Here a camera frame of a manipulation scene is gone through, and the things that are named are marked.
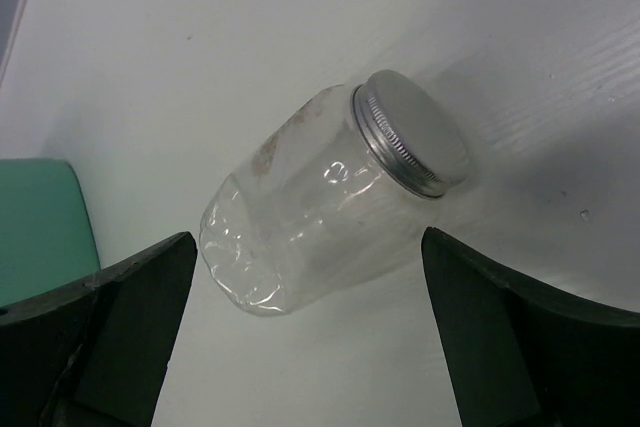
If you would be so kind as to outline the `clear jar silver lid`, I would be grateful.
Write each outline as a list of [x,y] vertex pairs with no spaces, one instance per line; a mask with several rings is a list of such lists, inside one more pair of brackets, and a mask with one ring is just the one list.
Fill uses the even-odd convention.
[[288,314],[409,263],[468,172],[446,110],[382,70],[320,91],[224,180],[201,254],[238,308]]

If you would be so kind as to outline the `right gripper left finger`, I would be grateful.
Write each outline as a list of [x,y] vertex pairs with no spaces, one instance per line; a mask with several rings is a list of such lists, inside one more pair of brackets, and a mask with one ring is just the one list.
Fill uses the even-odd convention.
[[194,270],[181,232],[2,307],[2,425],[151,425]]

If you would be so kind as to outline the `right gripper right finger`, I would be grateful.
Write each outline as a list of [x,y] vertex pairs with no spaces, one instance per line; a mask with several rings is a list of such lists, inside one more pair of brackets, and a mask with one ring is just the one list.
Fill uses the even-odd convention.
[[465,426],[636,426],[639,315],[429,228],[426,285]]

